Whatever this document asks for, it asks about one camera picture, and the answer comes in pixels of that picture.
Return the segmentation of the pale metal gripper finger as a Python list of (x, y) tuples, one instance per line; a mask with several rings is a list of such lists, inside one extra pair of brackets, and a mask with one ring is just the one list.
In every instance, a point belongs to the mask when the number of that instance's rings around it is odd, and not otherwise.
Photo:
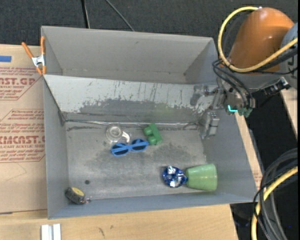
[(210, 111), (204, 114), (200, 120), (201, 138), (209, 139), (217, 134), (220, 118), (215, 111)]
[(212, 103), (209, 106), (211, 110), (221, 109), (224, 107), (225, 90), (220, 87), (210, 89), (207, 85), (196, 84), (193, 87), (193, 95), (190, 98), (190, 105), (196, 106), (199, 99), (202, 97), (213, 97)]

